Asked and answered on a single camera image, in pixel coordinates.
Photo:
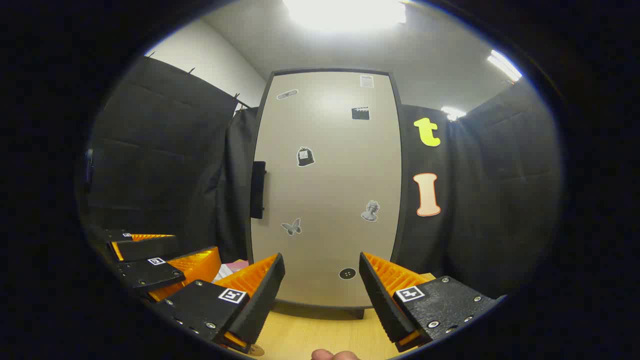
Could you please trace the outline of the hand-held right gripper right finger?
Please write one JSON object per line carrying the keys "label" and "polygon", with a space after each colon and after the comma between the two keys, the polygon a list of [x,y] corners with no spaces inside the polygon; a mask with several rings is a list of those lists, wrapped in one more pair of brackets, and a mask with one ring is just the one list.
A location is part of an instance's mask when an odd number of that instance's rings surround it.
{"label": "hand-held right gripper right finger", "polygon": [[362,251],[359,275],[388,339],[400,353],[452,337],[506,297],[489,297],[444,275],[431,279]]}

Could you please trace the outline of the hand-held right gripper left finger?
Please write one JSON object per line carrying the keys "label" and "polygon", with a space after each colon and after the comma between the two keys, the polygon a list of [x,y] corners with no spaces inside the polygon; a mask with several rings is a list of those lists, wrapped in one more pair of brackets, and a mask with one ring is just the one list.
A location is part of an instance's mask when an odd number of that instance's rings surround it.
{"label": "hand-held right gripper left finger", "polygon": [[250,353],[285,273],[283,255],[275,253],[217,282],[194,279],[151,309],[205,342]]}

